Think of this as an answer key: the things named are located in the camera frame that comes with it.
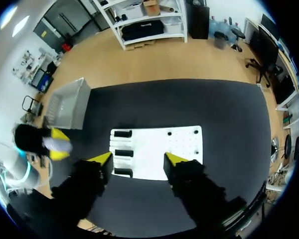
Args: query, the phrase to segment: black mat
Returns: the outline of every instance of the black mat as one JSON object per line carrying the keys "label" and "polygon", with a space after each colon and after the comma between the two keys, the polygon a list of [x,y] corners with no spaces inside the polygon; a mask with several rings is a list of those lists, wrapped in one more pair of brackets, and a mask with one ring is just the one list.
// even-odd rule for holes
{"label": "black mat", "polygon": [[[271,132],[256,85],[218,80],[165,80],[93,89],[83,130],[66,130],[74,155],[109,150],[113,128],[200,125],[206,173],[227,199],[250,203],[266,180]],[[54,162],[50,186],[66,179],[74,160]],[[88,219],[123,237],[154,237],[195,227],[167,182],[113,176]]]}

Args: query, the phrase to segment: shelf unit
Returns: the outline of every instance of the shelf unit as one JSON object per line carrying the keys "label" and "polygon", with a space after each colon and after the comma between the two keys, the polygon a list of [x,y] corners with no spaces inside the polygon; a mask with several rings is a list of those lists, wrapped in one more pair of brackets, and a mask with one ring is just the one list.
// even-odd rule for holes
{"label": "shelf unit", "polygon": [[[119,41],[120,45],[122,46],[122,48],[124,50],[126,49],[126,46],[129,45],[129,44],[134,44],[134,43],[142,42],[142,41],[155,40],[155,39],[181,37],[181,38],[184,38],[184,42],[187,42],[187,19],[186,19],[186,9],[185,9],[184,0],[172,0],[177,5],[177,8],[178,8],[177,12],[161,11],[160,15],[158,15],[158,16],[147,16],[147,15],[145,15],[145,16],[142,16],[142,17],[139,17],[139,18],[134,18],[134,19],[128,19],[128,20],[125,20],[125,21],[115,22],[113,24],[111,22],[110,18],[108,17],[108,15],[106,14],[106,10],[108,10],[111,7],[114,7],[115,5],[117,5],[119,3],[123,3],[125,1],[127,3],[129,2],[129,0],[114,0],[114,1],[109,1],[108,0],[109,3],[102,6],[98,0],[93,0],[93,2],[98,7],[99,11],[103,15],[104,19],[106,20],[106,22],[110,26],[112,32],[114,33],[115,37],[117,38],[117,40]],[[129,25],[129,24],[139,22],[139,21],[158,19],[158,18],[162,18],[162,17],[171,17],[171,16],[179,16],[180,17],[180,19],[182,21],[182,29],[183,29],[182,33],[179,33],[179,34],[163,33],[163,34],[159,34],[159,35],[147,36],[147,37],[142,37],[142,38],[129,40],[129,41],[124,41],[122,39],[121,27],[123,27],[125,25]]]}

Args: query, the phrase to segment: cardboard box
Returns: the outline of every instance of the cardboard box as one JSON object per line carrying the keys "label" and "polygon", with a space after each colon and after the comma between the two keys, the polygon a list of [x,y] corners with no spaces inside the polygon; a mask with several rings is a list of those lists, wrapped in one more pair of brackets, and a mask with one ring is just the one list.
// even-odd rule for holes
{"label": "cardboard box", "polygon": [[158,0],[144,0],[143,4],[148,16],[157,16],[160,14]]}

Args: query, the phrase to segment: black bag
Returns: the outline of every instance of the black bag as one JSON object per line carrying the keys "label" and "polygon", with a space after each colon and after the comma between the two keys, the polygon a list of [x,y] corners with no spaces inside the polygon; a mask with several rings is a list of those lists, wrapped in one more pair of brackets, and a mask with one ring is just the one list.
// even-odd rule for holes
{"label": "black bag", "polygon": [[136,22],[122,28],[125,41],[141,37],[153,36],[164,33],[164,25],[161,20]]}

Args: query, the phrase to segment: stool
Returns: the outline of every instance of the stool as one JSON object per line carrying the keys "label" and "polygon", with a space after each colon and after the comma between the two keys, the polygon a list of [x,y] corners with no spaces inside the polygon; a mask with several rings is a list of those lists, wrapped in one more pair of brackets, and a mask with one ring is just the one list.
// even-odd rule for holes
{"label": "stool", "polygon": [[232,29],[231,29],[231,32],[232,32],[233,34],[235,34],[236,37],[237,37],[237,38],[236,38],[236,42],[235,42],[235,44],[232,45],[231,48],[233,48],[235,51],[242,52],[243,49],[241,49],[241,47],[238,46],[237,43],[238,43],[238,39],[239,39],[239,38],[241,38],[241,39],[245,39],[245,38],[246,38],[245,34],[243,34],[240,30],[238,30],[238,29],[236,29],[236,28],[232,28]]}

